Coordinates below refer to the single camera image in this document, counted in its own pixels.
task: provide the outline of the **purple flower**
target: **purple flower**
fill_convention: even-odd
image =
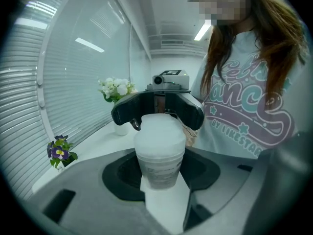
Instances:
[[[59,136],[55,136],[54,138],[55,138],[55,140],[62,139],[63,141],[66,142],[66,141],[67,141],[67,138],[68,138],[68,135],[66,135],[66,136],[64,136],[64,137],[63,137],[62,135],[59,135]]]
[[[51,154],[54,158],[59,158],[62,156],[62,159],[68,159],[68,151],[62,150],[62,147],[57,146],[51,150]]]
[[[47,147],[47,153],[48,153],[48,157],[50,158],[51,157],[51,150],[52,150],[52,147],[54,145],[54,141],[52,141],[51,143],[48,144],[48,147]]]

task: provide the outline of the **long brown hair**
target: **long brown hair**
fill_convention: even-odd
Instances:
[[[251,0],[254,32],[259,41],[260,60],[267,61],[266,102],[274,93],[281,94],[285,79],[296,59],[306,49],[303,25],[297,14],[283,0]],[[231,54],[236,36],[230,26],[214,26],[207,55],[207,65],[201,81],[202,93],[209,93],[214,68],[222,78],[222,66]]]

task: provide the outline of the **t-shirt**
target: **t-shirt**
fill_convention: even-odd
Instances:
[[[215,68],[210,93],[202,95],[204,58],[191,95],[203,100],[205,121],[193,147],[236,157],[258,158],[260,152],[308,131],[312,121],[312,62],[299,60],[285,80],[282,96],[275,94],[272,108],[265,108],[268,67],[258,60],[253,31],[236,36],[229,59],[223,65],[223,82]]]

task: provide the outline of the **person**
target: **person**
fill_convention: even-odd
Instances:
[[[191,88],[206,116],[193,147],[256,159],[310,130],[310,36],[293,8],[285,0],[191,1],[212,24]]]

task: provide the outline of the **ceiling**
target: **ceiling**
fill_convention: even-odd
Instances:
[[[148,31],[152,56],[205,56],[209,33],[207,32],[200,41],[194,41],[204,24],[197,4],[188,0],[139,0],[139,3]]]

